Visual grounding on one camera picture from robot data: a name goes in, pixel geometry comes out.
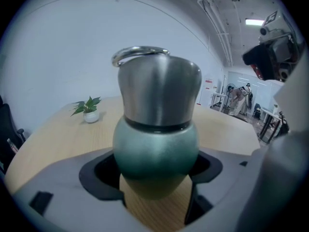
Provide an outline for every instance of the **metal handle ring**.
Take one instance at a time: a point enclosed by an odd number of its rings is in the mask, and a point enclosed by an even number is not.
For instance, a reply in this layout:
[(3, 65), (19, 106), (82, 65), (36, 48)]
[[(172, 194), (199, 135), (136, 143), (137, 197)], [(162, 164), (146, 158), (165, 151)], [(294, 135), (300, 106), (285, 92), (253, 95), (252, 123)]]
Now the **metal handle ring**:
[(124, 58), (149, 55), (149, 54), (165, 54), (169, 55), (169, 51), (160, 47), (154, 46), (132, 46), (116, 52), (112, 57), (112, 64), (115, 67), (120, 67), (124, 62), (120, 62)]

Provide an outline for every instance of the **green leaves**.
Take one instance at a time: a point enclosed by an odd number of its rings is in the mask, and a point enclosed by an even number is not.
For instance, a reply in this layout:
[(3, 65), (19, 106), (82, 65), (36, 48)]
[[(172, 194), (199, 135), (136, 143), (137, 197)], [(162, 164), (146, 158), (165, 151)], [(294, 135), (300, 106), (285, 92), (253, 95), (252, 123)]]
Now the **green leaves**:
[(92, 99), (91, 96), (89, 96), (89, 100), (86, 102), (86, 104), (84, 101), (75, 102), (74, 104), (77, 104), (77, 105), (74, 107), (75, 112), (72, 115), (78, 114), (81, 112), (85, 112), (85, 113), (94, 112), (97, 109), (96, 105), (99, 104), (100, 101), (101, 101), (100, 97), (96, 97)]

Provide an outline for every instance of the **stainless steel lid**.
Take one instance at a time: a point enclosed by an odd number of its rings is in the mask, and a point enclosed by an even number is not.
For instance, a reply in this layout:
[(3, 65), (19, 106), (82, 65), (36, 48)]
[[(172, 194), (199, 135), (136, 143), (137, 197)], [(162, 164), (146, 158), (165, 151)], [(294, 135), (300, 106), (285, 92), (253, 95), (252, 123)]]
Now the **stainless steel lid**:
[[(123, 58), (144, 55), (127, 62)], [(125, 116), (150, 126), (173, 126), (192, 118), (201, 85), (200, 68), (163, 48), (135, 46), (117, 52), (118, 83)]]

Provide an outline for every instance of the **person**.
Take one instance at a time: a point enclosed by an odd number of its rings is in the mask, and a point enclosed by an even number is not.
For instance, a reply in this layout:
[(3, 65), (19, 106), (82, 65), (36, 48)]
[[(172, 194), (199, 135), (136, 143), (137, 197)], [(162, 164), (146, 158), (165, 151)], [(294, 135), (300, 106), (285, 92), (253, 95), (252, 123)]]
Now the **person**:
[(246, 88), (244, 88), (244, 90), (246, 90), (246, 92), (247, 92), (247, 95), (245, 95), (246, 102), (244, 102), (244, 104), (241, 108), (241, 114), (243, 114), (245, 116), (247, 115), (248, 108), (250, 109), (250, 95), (252, 93), (250, 86), (251, 86), (250, 83), (247, 83)]
[(245, 102), (245, 96), (242, 93), (242, 88), (232, 88), (228, 86), (228, 91), (232, 94), (232, 100), (230, 104), (230, 112), (228, 115), (237, 116)]

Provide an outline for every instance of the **gourd-shaped bottle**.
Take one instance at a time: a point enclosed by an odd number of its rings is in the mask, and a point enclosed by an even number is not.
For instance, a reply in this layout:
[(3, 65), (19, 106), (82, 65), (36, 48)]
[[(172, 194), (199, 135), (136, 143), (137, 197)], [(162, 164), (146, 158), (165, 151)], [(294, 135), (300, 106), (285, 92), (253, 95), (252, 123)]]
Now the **gourd-shaped bottle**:
[[(131, 58), (127, 62), (120, 60)], [(166, 49), (134, 46), (117, 52), (118, 83), (124, 115), (113, 135), (118, 167), (141, 197), (160, 199), (172, 193), (198, 155), (192, 119), (201, 85), (199, 67)]]

